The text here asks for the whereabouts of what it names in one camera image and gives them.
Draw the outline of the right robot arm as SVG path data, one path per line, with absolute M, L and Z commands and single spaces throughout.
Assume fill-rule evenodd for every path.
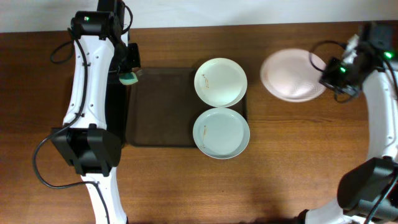
M 328 204 L 304 210 L 294 223 L 397 222 L 397 59 L 394 28 L 367 22 L 346 43 L 341 59 L 331 58 L 319 82 L 353 100 L 363 93 L 368 107 L 369 150 L 366 162 L 340 180 Z

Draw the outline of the green scrubbing sponge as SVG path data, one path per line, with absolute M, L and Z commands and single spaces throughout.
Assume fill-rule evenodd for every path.
M 133 85 L 138 82 L 137 75 L 134 72 L 123 73 L 119 75 L 119 81 L 123 85 Z

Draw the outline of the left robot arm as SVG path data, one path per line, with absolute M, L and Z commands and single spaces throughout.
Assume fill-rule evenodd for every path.
M 125 143 L 127 87 L 141 59 L 130 42 L 132 12 L 123 1 L 78 11 L 68 29 L 75 73 L 62 126 L 49 140 L 88 189 L 97 223 L 127 223 L 117 184 Z

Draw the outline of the white plate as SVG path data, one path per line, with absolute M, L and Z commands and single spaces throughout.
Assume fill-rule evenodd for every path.
M 199 98 L 212 107 L 230 107 L 246 94 L 248 80 L 243 68 L 228 58 L 213 58 L 196 71 L 193 85 Z
M 313 66 L 325 67 L 316 55 L 309 59 L 309 51 L 284 49 L 266 58 L 260 69 L 260 79 L 276 98 L 292 103 L 314 100 L 326 87 L 319 83 L 322 73 Z

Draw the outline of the pale blue plate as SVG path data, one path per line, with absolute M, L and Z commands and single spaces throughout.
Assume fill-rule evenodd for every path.
M 193 125 L 193 140 L 202 153 L 214 159 L 231 159 L 240 155 L 251 137 L 248 122 L 229 108 L 212 108 L 203 112 Z

